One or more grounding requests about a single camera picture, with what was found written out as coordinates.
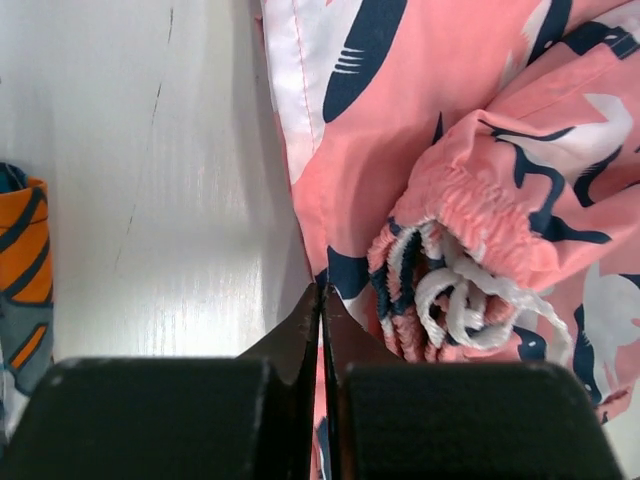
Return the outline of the pink patterned shorts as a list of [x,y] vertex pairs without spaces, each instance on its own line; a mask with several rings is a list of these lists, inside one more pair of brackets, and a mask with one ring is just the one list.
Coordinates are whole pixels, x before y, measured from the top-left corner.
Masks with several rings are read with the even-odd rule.
[[639,475],[639,5],[264,1],[274,115],[319,290],[411,363],[546,362]]

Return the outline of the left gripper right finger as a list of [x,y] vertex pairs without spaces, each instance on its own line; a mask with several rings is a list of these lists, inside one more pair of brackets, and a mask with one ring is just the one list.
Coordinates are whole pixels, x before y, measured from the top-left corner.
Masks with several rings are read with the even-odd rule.
[[335,479],[619,479],[587,396],[554,364],[411,364],[322,293]]

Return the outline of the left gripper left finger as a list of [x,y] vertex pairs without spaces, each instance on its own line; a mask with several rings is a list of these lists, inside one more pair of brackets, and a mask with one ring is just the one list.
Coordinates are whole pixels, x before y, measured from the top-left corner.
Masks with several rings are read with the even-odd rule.
[[38,384],[5,479],[306,479],[319,290],[235,358],[78,358]]

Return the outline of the patterned orange blue shorts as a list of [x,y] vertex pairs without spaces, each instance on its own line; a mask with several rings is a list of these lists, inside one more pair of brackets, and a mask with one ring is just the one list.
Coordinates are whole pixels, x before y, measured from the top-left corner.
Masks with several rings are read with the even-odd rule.
[[1,445],[53,363],[48,186],[1,164]]

